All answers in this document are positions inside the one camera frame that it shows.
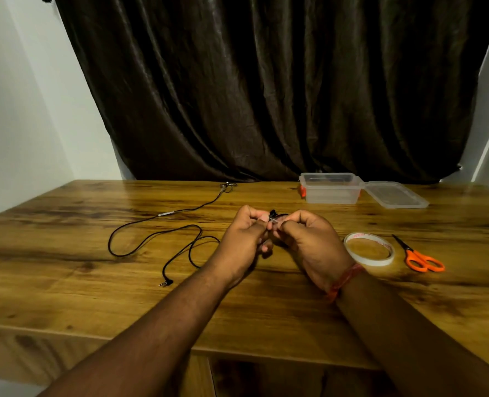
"red thread bracelet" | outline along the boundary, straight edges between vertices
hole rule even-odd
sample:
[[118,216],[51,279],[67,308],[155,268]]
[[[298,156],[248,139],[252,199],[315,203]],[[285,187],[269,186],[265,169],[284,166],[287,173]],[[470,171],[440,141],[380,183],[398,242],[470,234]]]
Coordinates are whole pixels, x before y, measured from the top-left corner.
[[346,283],[351,280],[354,276],[356,276],[359,273],[364,272],[364,266],[362,266],[360,263],[355,263],[353,266],[351,266],[349,269],[347,269],[338,279],[336,283],[334,283],[331,288],[329,289],[329,292],[327,293],[327,299],[332,303],[338,296],[338,292],[342,287],[346,285]]

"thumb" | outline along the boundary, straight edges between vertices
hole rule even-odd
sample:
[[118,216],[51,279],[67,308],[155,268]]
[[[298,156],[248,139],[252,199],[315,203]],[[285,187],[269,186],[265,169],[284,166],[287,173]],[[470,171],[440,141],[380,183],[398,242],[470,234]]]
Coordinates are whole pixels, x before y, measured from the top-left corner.
[[301,240],[302,237],[305,236],[307,227],[300,223],[296,223],[293,220],[285,220],[281,223],[280,227],[281,231],[284,232],[285,234],[288,234],[296,242]]
[[253,234],[256,238],[259,238],[265,231],[267,231],[267,225],[268,221],[259,219],[252,226],[250,226],[247,231]]

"tape roll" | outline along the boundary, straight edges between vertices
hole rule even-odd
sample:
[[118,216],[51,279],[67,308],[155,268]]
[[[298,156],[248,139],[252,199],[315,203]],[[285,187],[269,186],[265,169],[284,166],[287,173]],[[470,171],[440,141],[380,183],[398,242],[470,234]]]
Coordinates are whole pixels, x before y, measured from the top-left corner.
[[[349,249],[349,246],[347,245],[348,241],[357,238],[364,238],[365,240],[375,241],[376,243],[382,245],[389,251],[389,257],[387,257],[386,259],[368,259],[357,255],[351,249]],[[393,259],[395,258],[395,248],[392,244],[390,244],[387,240],[382,239],[381,237],[377,237],[376,235],[368,234],[365,232],[352,232],[351,234],[347,235],[344,238],[344,246],[346,247],[347,252],[349,252],[349,254],[353,257],[353,259],[359,263],[362,263],[363,265],[387,266],[391,262],[393,262]]]

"wooden tabletop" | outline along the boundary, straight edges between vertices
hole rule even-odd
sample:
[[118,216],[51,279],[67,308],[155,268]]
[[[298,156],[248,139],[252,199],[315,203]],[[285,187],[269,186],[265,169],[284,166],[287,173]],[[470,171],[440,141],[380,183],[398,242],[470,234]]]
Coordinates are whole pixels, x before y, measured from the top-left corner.
[[[236,210],[249,204],[325,216],[339,235],[370,232],[396,248],[394,262],[370,273],[489,363],[489,189],[412,186],[430,202],[423,210],[387,210],[367,193],[356,205],[313,205],[296,183],[239,184],[213,205],[161,217],[120,233],[116,252],[152,231],[199,224],[221,237]],[[218,183],[74,181],[0,214],[0,329],[109,339],[161,300],[163,264],[196,235],[194,229],[156,237],[138,253],[114,258],[107,240],[126,222],[212,200]],[[416,273],[403,262],[394,233],[446,264],[443,273]],[[205,261],[215,244],[194,249]],[[195,269],[187,254],[167,270],[180,283]],[[280,247],[222,301],[194,347],[241,359],[282,358],[378,368],[335,307]]]

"hand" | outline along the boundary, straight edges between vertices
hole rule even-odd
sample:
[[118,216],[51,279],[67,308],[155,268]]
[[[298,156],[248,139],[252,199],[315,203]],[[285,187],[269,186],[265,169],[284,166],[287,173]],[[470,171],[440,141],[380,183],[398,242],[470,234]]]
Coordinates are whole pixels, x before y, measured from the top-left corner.
[[307,275],[326,293],[354,265],[333,226],[307,210],[280,218],[273,234],[297,253]]
[[232,224],[222,237],[221,244],[204,265],[228,282],[228,288],[238,284],[258,253],[272,250],[272,240],[268,239],[268,212],[250,206],[239,209]]

